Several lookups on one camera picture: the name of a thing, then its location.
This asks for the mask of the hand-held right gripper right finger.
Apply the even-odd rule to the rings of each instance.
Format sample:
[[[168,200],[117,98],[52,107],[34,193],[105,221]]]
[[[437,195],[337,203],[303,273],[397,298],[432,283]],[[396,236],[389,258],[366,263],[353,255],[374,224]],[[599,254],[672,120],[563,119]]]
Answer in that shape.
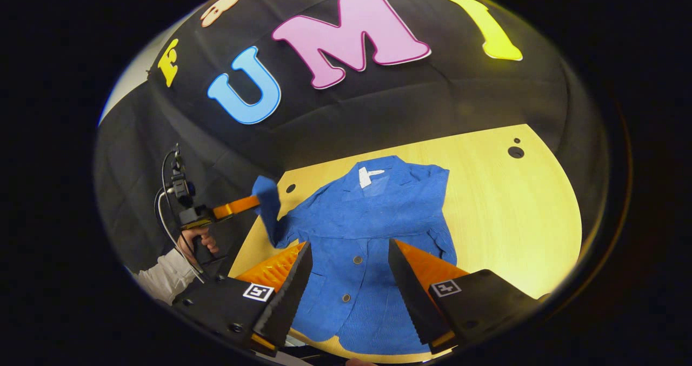
[[[477,346],[541,306],[489,269],[469,273],[395,238],[388,263],[418,339],[433,354]]]

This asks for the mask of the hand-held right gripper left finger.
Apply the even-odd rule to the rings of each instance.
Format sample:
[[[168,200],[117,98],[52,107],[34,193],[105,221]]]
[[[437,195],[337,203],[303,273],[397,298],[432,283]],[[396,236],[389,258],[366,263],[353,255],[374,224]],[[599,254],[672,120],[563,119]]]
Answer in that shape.
[[[312,268],[311,243],[304,241],[239,278],[211,280],[172,307],[225,344],[275,357],[285,346]]]

